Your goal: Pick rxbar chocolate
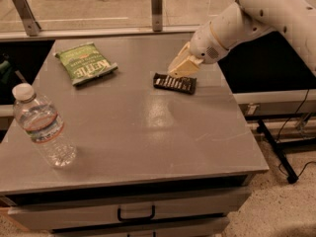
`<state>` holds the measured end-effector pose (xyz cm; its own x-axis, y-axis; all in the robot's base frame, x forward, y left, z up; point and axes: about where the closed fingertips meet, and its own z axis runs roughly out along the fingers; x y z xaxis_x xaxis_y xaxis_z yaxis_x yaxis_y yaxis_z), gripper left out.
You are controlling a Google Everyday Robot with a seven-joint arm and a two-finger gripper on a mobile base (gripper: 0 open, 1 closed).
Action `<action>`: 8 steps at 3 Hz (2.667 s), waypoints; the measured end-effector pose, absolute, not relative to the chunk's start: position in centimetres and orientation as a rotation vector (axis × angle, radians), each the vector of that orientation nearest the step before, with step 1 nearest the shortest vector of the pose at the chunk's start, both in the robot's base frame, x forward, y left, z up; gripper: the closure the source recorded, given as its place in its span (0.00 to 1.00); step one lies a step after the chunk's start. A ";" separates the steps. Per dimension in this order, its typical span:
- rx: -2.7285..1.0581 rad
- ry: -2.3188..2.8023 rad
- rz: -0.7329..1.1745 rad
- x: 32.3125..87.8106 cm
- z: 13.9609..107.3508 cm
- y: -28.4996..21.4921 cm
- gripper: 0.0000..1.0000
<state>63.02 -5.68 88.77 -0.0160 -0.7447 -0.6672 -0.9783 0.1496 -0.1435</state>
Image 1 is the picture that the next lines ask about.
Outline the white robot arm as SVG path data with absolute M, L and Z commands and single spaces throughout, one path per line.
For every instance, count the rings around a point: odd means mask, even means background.
M 201 25 L 168 67 L 174 78 L 190 76 L 213 64 L 242 42 L 280 33 L 316 74 L 316 8 L 305 0 L 235 0 Z

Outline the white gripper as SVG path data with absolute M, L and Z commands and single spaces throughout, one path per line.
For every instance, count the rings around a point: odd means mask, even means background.
M 191 38 L 179 51 L 168 67 L 168 75 L 174 78 L 190 76 L 199 70 L 204 63 L 216 63 L 228 54 L 214 34 L 211 22 L 200 26 Z

